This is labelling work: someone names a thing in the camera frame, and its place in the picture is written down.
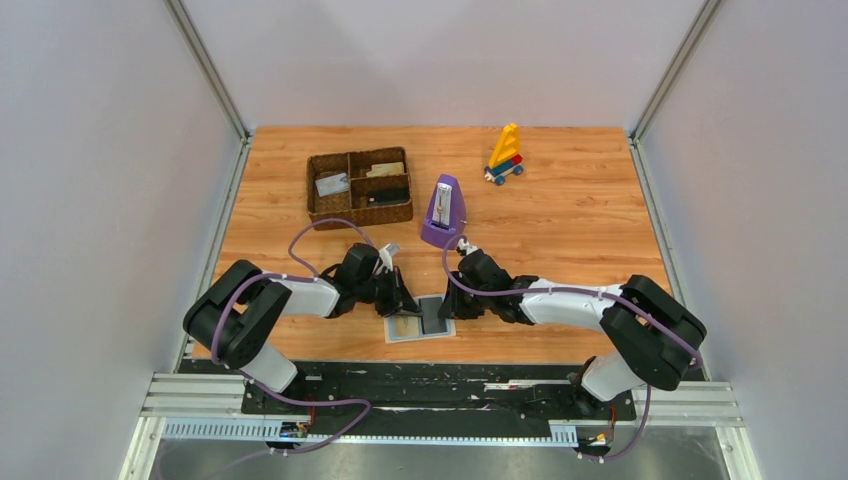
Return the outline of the white card holder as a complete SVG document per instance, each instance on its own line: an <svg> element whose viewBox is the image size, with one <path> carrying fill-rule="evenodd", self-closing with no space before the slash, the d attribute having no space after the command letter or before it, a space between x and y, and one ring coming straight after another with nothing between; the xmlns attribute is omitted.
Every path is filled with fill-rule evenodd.
<svg viewBox="0 0 848 480"><path fill-rule="evenodd" d="M416 315L393 315L385 318L385 341L389 344L420 341L456 335L455 321L442 317L438 310L443 302L441 295L415 298L421 308Z"/></svg>

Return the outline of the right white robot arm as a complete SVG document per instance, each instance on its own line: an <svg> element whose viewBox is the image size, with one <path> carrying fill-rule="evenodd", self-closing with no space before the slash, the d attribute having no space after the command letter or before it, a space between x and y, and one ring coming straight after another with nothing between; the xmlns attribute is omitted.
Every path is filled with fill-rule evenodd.
<svg viewBox="0 0 848 480"><path fill-rule="evenodd" d="M589 403L643 385L673 391L702 363L705 325L647 276L608 286L559 284L512 276L465 241L456 251L460 261L448 274L441 315L467 320L492 313L506 323L566 325L607 336L613 352L587 360L571 381Z"/></svg>

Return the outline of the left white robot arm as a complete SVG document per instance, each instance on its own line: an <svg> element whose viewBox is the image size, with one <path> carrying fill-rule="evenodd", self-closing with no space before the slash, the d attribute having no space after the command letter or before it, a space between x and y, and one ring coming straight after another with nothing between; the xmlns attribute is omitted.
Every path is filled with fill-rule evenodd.
<svg viewBox="0 0 848 480"><path fill-rule="evenodd" d="M355 243L341 262L310 279L238 260L189 307L183 329L218 363L282 393L298 370L270 343L280 317L337 318L359 303L374 306L381 317L421 314L392 263L395 250L394 244L377 249Z"/></svg>

